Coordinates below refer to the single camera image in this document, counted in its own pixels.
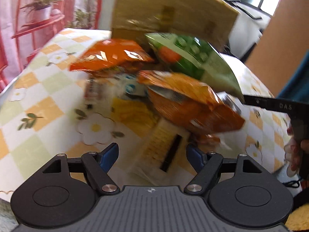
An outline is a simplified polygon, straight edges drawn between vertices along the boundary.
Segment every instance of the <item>gray ribbed panel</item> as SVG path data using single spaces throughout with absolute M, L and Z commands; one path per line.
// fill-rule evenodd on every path
M 14 232 L 42 230 L 19 226 Z M 202 198 L 178 187 L 125 187 L 102 197 L 94 210 L 75 224 L 46 232 L 248 232 L 226 224 L 209 211 Z M 279 225 L 260 232 L 287 232 Z

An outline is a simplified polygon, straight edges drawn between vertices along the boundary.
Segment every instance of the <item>snack bag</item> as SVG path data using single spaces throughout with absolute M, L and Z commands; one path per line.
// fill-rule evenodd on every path
M 70 71 L 82 70 L 95 77 L 134 73 L 145 62 L 154 60 L 134 41 L 109 39 L 98 41 L 70 65 Z
M 172 123 L 199 134 L 240 129 L 245 120 L 205 83 L 182 73 L 140 71 L 155 109 Z
M 157 57 L 172 71 L 200 80 L 215 92 L 226 91 L 244 102 L 233 71 L 208 42 L 172 33 L 148 33 L 146 38 Z

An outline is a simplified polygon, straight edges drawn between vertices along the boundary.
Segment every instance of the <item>green snack bag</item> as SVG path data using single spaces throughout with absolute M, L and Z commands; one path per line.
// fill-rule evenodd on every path
M 173 33 L 148 33 L 146 38 L 157 57 L 172 71 L 191 76 L 215 92 L 225 91 L 244 102 L 233 71 L 208 42 Z

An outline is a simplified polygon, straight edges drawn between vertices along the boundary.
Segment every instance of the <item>yellow fuzzy fabric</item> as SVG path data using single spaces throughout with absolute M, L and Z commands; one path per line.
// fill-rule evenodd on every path
M 293 231 L 309 229 L 309 203 L 291 213 L 285 225 Z

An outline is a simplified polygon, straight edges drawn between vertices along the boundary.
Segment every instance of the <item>cardboard box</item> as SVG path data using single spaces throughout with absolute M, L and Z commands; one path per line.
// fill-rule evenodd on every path
M 145 33 L 172 32 L 202 38 L 221 51 L 237 15 L 222 0 L 116 0 L 112 37 L 144 47 Z

